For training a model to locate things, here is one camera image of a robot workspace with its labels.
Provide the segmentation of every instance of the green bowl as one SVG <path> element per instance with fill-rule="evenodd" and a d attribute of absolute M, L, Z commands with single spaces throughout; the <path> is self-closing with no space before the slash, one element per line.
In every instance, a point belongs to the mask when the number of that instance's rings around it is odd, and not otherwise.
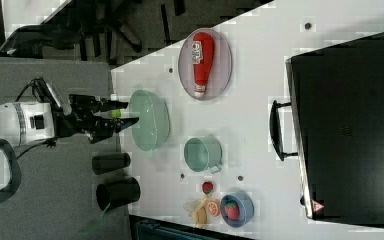
<path fill-rule="evenodd" d="M 170 133 L 170 121 L 167 106 L 155 93 L 137 90 L 130 104 L 133 117 L 139 122 L 132 126 L 133 139 L 142 151 L 151 151 L 164 143 Z"/>

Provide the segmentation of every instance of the blue bowl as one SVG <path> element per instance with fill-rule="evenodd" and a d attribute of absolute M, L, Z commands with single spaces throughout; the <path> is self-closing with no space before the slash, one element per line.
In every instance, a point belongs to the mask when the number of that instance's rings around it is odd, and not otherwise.
<path fill-rule="evenodd" d="M 224 207 L 226 203 L 230 201 L 235 201 L 239 207 L 239 219 L 232 220 L 227 217 L 226 212 L 224 211 Z M 220 212 L 223 220 L 231 227 L 238 228 L 242 227 L 246 223 L 248 223 L 251 218 L 254 216 L 254 205 L 252 204 L 251 198 L 245 192 L 236 192 L 229 195 L 224 196 L 221 199 L 220 203 Z"/>

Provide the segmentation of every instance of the gray floor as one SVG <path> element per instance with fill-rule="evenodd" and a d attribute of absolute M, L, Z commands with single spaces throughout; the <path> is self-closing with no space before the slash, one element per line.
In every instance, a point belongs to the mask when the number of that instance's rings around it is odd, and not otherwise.
<path fill-rule="evenodd" d="M 108 96 L 111 89 L 104 63 L 0 58 L 0 104 L 14 101 L 37 76 L 65 98 L 69 93 Z M 124 177 L 123 170 L 94 175 L 91 159 L 119 146 L 116 137 L 91 145 L 85 136 L 75 135 L 60 139 L 56 148 L 41 146 L 26 153 L 19 160 L 18 191 L 0 204 L 0 240 L 130 239 L 125 207 L 109 212 L 104 225 L 90 235 L 77 233 L 102 212 L 95 200 L 96 186 Z"/>
<path fill-rule="evenodd" d="M 117 6 L 123 0 L 113 0 Z M 124 65 L 137 58 L 148 55 L 166 47 L 170 42 L 165 41 L 164 25 L 162 21 L 161 5 L 167 11 L 170 40 L 180 41 L 198 28 L 213 27 L 244 12 L 261 6 L 270 0 L 193 0 L 185 2 L 185 13 L 175 16 L 173 0 L 142 0 L 141 4 L 132 3 L 120 17 L 131 26 L 136 35 L 141 39 L 143 49 L 135 53 L 122 39 L 113 40 L 112 46 L 118 46 L 113 56 L 117 58 L 117 65 Z M 106 61 L 105 51 L 99 57 L 94 56 L 92 40 L 87 39 L 88 61 Z M 105 49 L 105 38 L 101 36 L 101 49 Z M 59 51 L 51 48 L 43 50 L 47 59 L 75 59 L 80 60 L 79 46 L 75 50 Z"/>

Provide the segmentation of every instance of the bottle cap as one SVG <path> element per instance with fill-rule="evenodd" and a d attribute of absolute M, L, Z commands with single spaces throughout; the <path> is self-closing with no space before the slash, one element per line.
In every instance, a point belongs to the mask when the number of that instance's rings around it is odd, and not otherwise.
<path fill-rule="evenodd" d="M 195 97 L 201 98 L 204 96 L 204 92 L 195 92 Z"/>

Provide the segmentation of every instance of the red ketchup bottle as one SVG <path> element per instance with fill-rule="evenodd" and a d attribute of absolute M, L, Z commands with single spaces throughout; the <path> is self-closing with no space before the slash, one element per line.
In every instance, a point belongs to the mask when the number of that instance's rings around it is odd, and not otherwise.
<path fill-rule="evenodd" d="M 195 97 L 204 96 L 214 57 L 214 40 L 203 32 L 195 34 L 192 43 L 192 63 L 195 75 Z"/>

